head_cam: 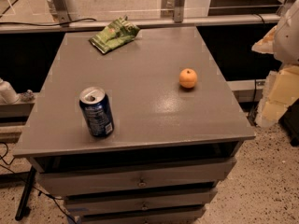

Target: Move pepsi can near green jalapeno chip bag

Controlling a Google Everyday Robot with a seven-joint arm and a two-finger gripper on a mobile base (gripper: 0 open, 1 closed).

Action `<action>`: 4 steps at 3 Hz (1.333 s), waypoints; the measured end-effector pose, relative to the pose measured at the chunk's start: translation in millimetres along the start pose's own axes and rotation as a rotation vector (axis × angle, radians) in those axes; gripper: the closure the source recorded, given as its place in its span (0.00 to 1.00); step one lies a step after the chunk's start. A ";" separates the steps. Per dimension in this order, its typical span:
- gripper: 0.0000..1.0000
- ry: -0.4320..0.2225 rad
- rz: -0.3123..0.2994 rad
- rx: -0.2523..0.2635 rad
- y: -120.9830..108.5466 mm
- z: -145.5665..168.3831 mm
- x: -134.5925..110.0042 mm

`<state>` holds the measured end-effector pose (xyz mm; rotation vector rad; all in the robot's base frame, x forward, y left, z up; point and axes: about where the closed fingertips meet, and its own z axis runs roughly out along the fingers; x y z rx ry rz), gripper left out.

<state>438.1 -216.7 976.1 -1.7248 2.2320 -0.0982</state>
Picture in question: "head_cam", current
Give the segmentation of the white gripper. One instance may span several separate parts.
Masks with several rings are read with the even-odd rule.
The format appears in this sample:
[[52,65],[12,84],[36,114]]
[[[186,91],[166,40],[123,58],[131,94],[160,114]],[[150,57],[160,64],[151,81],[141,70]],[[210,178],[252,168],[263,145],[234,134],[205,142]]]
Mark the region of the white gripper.
[[256,42],[252,51],[273,54],[284,64],[271,71],[263,87],[255,123],[263,128],[278,123],[288,108],[299,99],[299,0],[296,0],[267,34]]

